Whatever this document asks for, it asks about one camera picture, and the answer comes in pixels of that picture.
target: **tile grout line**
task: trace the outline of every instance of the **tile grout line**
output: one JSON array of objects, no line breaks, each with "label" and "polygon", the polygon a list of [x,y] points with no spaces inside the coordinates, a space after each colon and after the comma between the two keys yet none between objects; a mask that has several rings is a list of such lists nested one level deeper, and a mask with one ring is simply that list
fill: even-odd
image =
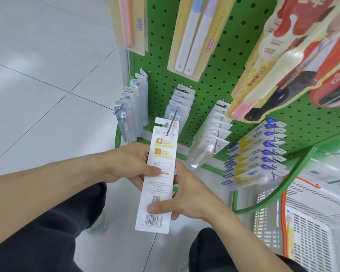
[{"label": "tile grout line", "polygon": [[62,100],[63,100],[63,98],[64,97],[66,97],[67,95],[69,94],[69,92],[67,92],[67,94],[66,95],[64,95],[63,97],[62,97],[62,99],[60,99],[53,107],[51,107],[50,108],[50,110],[49,111],[47,111],[46,113],[45,113],[45,115],[43,115],[33,126],[31,126],[30,128],[29,128],[29,130],[27,130],[13,145],[11,145],[10,147],[9,147],[9,149],[7,149],[1,156],[0,156],[0,158],[3,156],[3,155],[5,155],[5,153],[7,152],[7,151],[9,151],[19,140],[21,140],[21,138],[23,137],[23,136],[25,136],[26,134],[27,134],[27,132],[29,132],[39,121],[41,121],[42,120],[42,118],[43,117],[45,117],[55,106],[57,106],[57,104],[59,103],[59,102],[61,102]]},{"label": "tile grout line", "polygon": [[[87,76],[90,75],[91,72],[93,72],[107,57],[109,57],[115,50],[117,50],[118,47],[116,47],[113,51],[110,52],[109,55],[107,55],[97,66],[95,66],[95,68],[93,70],[91,70],[81,81],[79,81],[79,83],[81,83]],[[77,87],[79,85],[79,83],[77,85],[75,85],[73,87],[73,89],[71,89],[69,92],[73,91],[75,87]]]},{"label": "tile grout line", "polygon": [[95,102],[95,101],[92,101],[92,100],[89,100],[89,99],[87,99],[87,98],[84,98],[84,97],[82,97],[82,96],[80,96],[80,95],[76,95],[75,93],[69,92],[69,94],[78,96],[78,97],[83,98],[83,99],[85,99],[85,100],[88,100],[88,101],[90,101],[90,102],[92,102],[92,103],[95,103],[95,104],[97,104],[97,105],[100,105],[101,107],[104,107],[104,108],[107,108],[107,109],[110,109],[110,110],[114,111],[114,109],[111,109],[111,108],[106,107],[106,106],[104,106],[104,105],[102,105],[102,104],[99,104],[99,103],[97,103],[97,102]]},{"label": "tile grout line", "polygon": [[69,92],[69,91],[66,91],[66,90],[64,90],[64,89],[58,88],[58,87],[56,87],[56,86],[54,86],[54,85],[51,85],[51,84],[49,84],[49,83],[47,83],[47,82],[44,82],[44,81],[41,81],[41,80],[36,79],[36,78],[34,78],[34,77],[31,77],[30,75],[21,73],[21,72],[16,71],[16,70],[14,70],[14,69],[12,69],[12,68],[8,68],[8,67],[6,67],[6,66],[4,66],[4,65],[2,65],[2,64],[0,64],[0,66],[2,66],[2,67],[4,67],[4,68],[7,68],[7,69],[10,69],[10,70],[12,70],[12,71],[14,71],[14,72],[20,73],[20,74],[22,74],[22,75],[25,75],[25,76],[27,76],[27,77],[33,78],[33,79],[35,79],[35,80],[37,80],[37,81],[40,81],[40,82],[42,82],[42,83],[44,83],[44,84],[47,84],[47,85],[49,85],[49,86],[55,87],[55,88],[57,88],[57,89],[60,89],[60,90],[62,90],[62,91]]},{"label": "tile grout line", "polygon": [[64,10],[64,9],[57,8],[56,6],[53,6],[55,3],[61,2],[61,1],[63,1],[63,0],[58,0],[58,1],[55,1],[55,2],[54,2],[54,3],[52,3],[52,4],[47,4],[47,3],[44,3],[44,2],[42,2],[42,1],[40,1],[40,0],[35,0],[35,1],[38,1],[38,2],[40,2],[40,3],[43,3],[43,4],[47,5],[47,6],[51,6],[52,8],[59,9],[59,10],[61,10],[61,11],[67,12],[67,13],[69,13],[69,14],[72,14],[72,15],[74,15],[74,16],[77,16],[77,17],[79,17],[79,18],[85,19],[85,20],[87,20],[87,21],[90,21],[90,22],[92,22],[92,23],[95,23],[95,24],[97,24],[97,25],[100,25],[100,26],[103,26],[103,27],[107,27],[107,28],[109,28],[109,29],[112,29],[112,30],[113,30],[113,28],[111,28],[111,27],[105,26],[105,25],[103,25],[103,24],[100,24],[100,23],[94,22],[94,21],[92,21],[92,20],[89,20],[89,19],[87,19],[87,18],[84,18],[84,17],[82,17],[82,16],[76,15],[76,14],[74,14],[74,13],[71,13],[71,12],[69,12],[69,11],[66,11],[66,10]]},{"label": "tile grout line", "polygon": [[143,272],[145,272],[147,262],[149,261],[149,257],[150,257],[150,254],[151,254],[152,247],[154,246],[154,242],[155,242],[155,239],[156,239],[156,235],[157,235],[157,233],[155,233],[154,240],[152,241],[151,248],[150,248],[150,252],[149,252],[148,258],[147,258],[147,260],[146,260],[146,263],[145,263],[145,267],[144,267],[144,271],[143,271]]}]

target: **toothbrush handle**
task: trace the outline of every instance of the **toothbrush handle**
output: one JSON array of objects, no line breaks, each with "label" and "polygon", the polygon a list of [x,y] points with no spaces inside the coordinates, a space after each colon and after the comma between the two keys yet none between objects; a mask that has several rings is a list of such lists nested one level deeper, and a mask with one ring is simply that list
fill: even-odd
[{"label": "toothbrush handle", "polygon": [[120,5],[122,33],[124,37],[124,43],[128,48],[133,46],[133,36],[131,29],[131,9],[130,0],[118,0]]}]

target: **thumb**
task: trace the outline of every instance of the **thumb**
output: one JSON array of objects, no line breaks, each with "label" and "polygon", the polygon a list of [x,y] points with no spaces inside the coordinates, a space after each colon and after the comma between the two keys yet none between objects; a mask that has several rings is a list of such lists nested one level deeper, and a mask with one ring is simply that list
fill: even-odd
[{"label": "thumb", "polygon": [[169,199],[167,201],[156,201],[149,205],[149,214],[163,214],[176,211],[175,200]]},{"label": "thumb", "polygon": [[155,166],[149,166],[145,162],[142,162],[140,166],[140,174],[144,174],[147,177],[156,177],[161,174],[161,169]]}]

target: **barcode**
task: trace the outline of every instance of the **barcode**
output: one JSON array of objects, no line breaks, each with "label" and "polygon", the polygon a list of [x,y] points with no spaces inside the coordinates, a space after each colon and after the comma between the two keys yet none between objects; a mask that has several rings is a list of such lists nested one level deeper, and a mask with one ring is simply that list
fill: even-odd
[{"label": "barcode", "polygon": [[146,215],[145,225],[150,227],[162,227],[162,216]]},{"label": "barcode", "polygon": [[152,196],[152,202],[155,202],[155,201],[160,201],[160,196],[159,195],[153,195]]}]

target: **qr code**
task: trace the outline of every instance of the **qr code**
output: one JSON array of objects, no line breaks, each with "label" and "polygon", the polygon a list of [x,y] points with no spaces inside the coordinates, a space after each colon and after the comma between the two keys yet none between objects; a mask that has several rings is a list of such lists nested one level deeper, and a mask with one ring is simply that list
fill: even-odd
[{"label": "qr code", "polygon": [[152,202],[155,202],[155,201],[160,201],[160,196],[159,195],[153,195],[152,196]]}]

